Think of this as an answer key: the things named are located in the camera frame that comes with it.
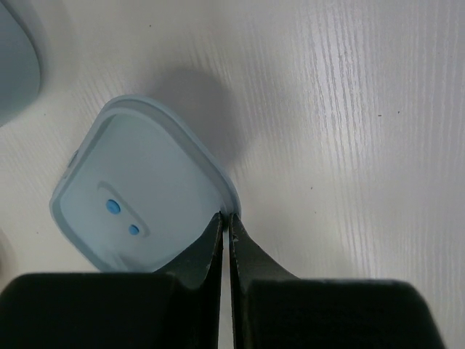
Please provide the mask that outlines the light blue lunch box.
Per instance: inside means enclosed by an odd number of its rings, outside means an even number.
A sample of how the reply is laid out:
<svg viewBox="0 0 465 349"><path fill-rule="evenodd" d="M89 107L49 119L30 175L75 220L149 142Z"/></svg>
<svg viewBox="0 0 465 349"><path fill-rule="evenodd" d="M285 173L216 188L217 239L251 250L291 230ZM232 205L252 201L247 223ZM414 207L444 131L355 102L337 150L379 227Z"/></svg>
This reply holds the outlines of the light blue lunch box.
<svg viewBox="0 0 465 349"><path fill-rule="evenodd" d="M41 67L20 21L1 5L1 125L27 108L39 94Z"/></svg>

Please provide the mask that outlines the light blue lunch box lid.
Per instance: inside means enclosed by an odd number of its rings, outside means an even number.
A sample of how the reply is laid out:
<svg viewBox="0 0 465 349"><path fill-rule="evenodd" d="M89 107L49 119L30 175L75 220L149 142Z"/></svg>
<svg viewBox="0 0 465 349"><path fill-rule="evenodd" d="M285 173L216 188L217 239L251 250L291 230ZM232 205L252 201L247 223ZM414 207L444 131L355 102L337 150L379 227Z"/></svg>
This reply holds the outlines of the light blue lunch box lid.
<svg viewBox="0 0 465 349"><path fill-rule="evenodd" d="M165 105L123 95L99 112L49 203L62 234L98 270L151 273L216 213L240 212L231 179Z"/></svg>

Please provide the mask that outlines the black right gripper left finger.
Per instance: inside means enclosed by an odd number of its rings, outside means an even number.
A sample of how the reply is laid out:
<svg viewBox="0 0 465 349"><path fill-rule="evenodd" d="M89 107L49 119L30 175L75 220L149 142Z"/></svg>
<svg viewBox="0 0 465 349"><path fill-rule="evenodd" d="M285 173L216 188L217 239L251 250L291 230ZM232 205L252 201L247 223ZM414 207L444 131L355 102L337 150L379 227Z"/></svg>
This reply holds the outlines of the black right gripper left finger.
<svg viewBox="0 0 465 349"><path fill-rule="evenodd" d="M3 348L216 348L223 219L153 273L30 273L1 293Z"/></svg>

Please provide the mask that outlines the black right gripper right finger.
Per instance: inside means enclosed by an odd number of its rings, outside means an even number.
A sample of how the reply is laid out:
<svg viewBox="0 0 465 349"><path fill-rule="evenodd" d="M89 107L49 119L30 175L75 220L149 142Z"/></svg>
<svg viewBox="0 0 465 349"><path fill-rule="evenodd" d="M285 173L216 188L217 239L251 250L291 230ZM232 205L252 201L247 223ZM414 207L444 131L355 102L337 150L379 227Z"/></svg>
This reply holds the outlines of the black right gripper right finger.
<svg viewBox="0 0 465 349"><path fill-rule="evenodd" d="M298 278L228 220L235 348L444 348L425 299L389 279Z"/></svg>

